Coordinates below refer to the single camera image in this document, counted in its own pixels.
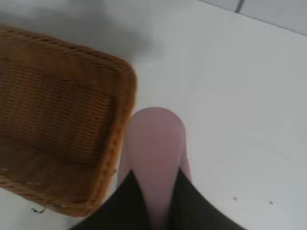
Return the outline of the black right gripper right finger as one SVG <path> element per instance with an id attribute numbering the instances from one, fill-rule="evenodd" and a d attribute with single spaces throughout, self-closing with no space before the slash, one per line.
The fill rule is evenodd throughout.
<path id="1" fill-rule="evenodd" d="M 179 170 L 169 212 L 170 230 L 242 230 L 210 204 Z"/>

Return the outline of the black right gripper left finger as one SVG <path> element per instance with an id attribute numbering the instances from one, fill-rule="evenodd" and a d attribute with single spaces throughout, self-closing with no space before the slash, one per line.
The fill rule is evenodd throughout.
<path id="1" fill-rule="evenodd" d="M 147 208 L 132 171 L 115 193 L 72 230 L 150 230 Z"/>

